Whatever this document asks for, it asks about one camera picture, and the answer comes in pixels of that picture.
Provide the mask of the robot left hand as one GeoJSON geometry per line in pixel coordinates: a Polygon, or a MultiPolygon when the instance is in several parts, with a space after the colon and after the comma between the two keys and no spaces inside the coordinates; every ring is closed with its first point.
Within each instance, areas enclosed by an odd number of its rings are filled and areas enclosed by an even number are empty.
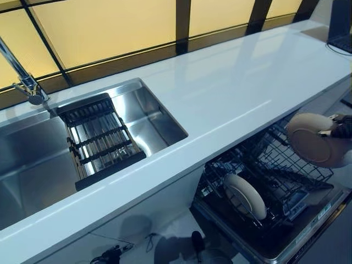
{"type": "Polygon", "coordinates": [[[119,245],[113,246],[112,248],[105,251],[101,256],[93,258],[90,263],[119,264],[121,255],[131,248],[131,245],[122,247],[119,245]]]}

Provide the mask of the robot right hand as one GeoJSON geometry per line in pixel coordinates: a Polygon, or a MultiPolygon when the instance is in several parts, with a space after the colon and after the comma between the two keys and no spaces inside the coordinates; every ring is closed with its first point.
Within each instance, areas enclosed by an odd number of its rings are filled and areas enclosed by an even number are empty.
{"type": "Polygon", "coordinates": [[[334,127],[330,130],[321,130],[318,135],[337,139],[351,139],[351,115],[334,114],[329,117],[334,127]]]}

